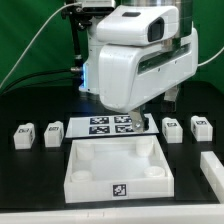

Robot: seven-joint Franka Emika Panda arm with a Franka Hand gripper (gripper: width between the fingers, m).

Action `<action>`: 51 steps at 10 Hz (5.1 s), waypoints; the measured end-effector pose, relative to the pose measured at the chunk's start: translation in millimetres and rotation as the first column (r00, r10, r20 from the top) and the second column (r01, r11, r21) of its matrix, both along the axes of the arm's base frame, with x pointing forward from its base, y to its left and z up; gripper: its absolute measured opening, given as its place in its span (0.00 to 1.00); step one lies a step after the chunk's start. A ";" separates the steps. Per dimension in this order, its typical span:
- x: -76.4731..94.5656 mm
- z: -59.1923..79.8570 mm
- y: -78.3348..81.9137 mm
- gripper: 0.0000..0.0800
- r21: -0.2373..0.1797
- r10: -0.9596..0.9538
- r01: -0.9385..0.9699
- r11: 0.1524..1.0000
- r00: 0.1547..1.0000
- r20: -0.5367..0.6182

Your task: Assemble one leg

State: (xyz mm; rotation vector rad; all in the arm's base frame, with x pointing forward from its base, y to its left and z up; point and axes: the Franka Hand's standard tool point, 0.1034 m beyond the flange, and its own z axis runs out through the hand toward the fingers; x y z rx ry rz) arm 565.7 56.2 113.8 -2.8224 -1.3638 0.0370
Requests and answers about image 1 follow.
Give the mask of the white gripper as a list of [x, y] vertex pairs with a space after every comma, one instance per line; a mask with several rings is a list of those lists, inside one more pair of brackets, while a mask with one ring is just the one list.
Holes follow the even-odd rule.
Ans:
[[175, 112], [180, 91], [177, 84], [193, 76], [198, 65], [198, 34], [195, 28], [189, 36], [181, 39], [181, 45], [187, 49], [186, 53], [171, 59], [166, 58], [151, 68], [145, 63], [146, 56], [158, 53], [162, 48], [161, 44], [148, 47], [105, 45], [98, 63], [102, 104], [112, 111], [130, 111], [135, 132], [149, 129], [149, 119], [139, 106], [166, 90], [162, 110]]

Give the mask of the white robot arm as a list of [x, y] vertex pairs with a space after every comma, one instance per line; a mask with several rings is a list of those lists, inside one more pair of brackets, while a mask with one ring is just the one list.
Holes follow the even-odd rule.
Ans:
[[142, 106], [196, 73], [193, 0], [81, 0], [90, 17], [80, 90], [148, 129]]

